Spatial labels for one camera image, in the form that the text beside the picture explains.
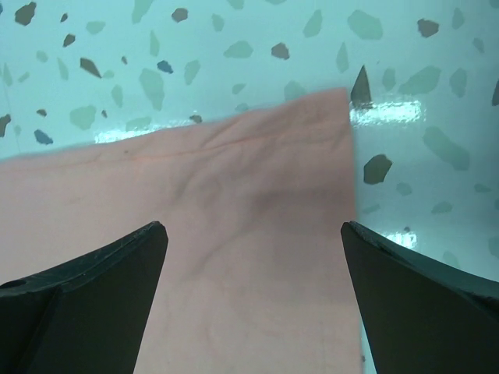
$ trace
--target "fabric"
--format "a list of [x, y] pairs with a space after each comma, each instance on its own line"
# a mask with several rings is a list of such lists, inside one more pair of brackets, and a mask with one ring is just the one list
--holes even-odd
[[137, 374], [361, 372], [340, 237], [355, 215], [344, 90], [11, 160], [0, 196], [1, 282], [166, 226]]

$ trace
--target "terrazzo surface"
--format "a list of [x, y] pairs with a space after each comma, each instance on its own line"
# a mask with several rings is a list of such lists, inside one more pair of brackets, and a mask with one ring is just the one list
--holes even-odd
[[499, 281], [498, 24], [498, 0], [4, 0], [0, 158], [346, 86], [359, 221]]

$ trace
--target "dark blue speck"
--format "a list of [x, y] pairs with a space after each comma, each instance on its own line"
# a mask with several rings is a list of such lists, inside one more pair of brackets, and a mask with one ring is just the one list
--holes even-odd
[[160, 69], [162, 72], [167, 72], [170, 74], [173, 73], [172, 66], [168, 64], [165, 60], [159, 61], [159, 63], [157, 64], [157, 68]]
[[48, 145], [54, 142], [54, 140], [52, 140], [50, 136], [48, 136], [41, 130], [34, 130], [34, 137], [36, 138], [37, 142], [39, 142], [39, 144]]

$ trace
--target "speckled tabletop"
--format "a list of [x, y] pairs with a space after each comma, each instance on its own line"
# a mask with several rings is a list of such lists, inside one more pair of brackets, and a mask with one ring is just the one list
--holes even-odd
[[499, 281], [498, 21], [498, 0], [3, 0], [0, 158], [351, 90], [359, 77], [359, 221]]

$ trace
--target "towel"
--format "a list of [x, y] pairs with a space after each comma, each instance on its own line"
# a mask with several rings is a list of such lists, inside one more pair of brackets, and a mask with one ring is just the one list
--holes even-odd
[[160, 221], [170, 244], [136, 374], [360, 374], [340, 236], [355, 218], [352, 153], [338, 89], [6, 161], [0, 282]]

